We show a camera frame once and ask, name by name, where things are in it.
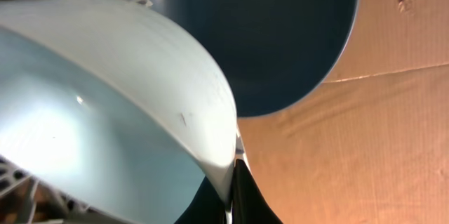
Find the dark blue plate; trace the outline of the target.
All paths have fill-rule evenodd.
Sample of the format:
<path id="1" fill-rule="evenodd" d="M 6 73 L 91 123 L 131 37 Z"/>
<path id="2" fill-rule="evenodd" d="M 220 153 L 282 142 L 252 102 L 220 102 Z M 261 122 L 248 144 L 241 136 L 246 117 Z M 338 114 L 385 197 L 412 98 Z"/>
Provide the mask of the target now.
<path id="1" fill-rule="evenodd" d="M 213 56 L 240 117 L 311 93 L 347 45 L 358 0 L 151 0 Z"/>

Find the grey plastic dishwasher rack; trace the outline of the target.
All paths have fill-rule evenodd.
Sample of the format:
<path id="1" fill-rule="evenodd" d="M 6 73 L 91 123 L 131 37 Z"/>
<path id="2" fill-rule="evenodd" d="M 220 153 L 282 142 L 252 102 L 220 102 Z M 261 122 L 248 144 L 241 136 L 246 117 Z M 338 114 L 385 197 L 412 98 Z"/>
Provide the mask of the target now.
<path id="1" fill-rule="evenodd" d="M 2 223 L 111 223 L 105 215 L 1 158 Z"/>

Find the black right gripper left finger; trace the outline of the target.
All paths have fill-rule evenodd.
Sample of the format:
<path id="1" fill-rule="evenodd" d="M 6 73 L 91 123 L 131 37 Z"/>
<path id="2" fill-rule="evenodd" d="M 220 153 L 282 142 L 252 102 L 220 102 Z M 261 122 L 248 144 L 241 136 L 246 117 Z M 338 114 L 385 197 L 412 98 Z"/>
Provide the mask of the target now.
<path id="1" fill-rule="evenodd" d="M 205 177 L 190 205 L 175 224 L 226 224 L 225 205 Z"/>

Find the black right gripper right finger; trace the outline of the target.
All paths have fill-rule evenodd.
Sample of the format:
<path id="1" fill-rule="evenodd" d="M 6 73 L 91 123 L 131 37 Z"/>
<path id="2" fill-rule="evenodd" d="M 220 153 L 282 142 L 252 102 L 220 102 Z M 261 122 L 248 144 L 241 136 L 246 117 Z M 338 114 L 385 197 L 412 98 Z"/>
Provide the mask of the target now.
<path id="1" fill-rule="evenodd" d="M 265 201 L 242 159 L 237 159 L 234 166 L 232 217 L 234 224 L 282 224 Z"/>

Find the brown cardboard box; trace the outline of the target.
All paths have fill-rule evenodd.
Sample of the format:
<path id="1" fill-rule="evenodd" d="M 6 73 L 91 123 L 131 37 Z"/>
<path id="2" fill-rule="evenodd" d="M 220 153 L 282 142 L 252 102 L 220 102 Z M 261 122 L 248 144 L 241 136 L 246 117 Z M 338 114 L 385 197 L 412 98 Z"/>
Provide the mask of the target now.
<path id="1" fill-rule="evenodd" d="M 239 126 L 284 223 L 447 223 L 448 0 L 360 0 L 327 79 Z"/>

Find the light blue bowl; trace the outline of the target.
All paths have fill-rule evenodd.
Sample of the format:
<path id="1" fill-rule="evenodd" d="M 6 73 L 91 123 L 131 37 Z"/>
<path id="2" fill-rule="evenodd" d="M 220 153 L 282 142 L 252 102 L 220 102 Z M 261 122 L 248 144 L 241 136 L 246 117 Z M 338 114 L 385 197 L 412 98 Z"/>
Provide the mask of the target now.
<path id="1" fill-rule="evenodd" d="M 1 3 L 1 155 L 131 223 L 230 200 L 236 106 L 207 50 L 130 0 Z"/>

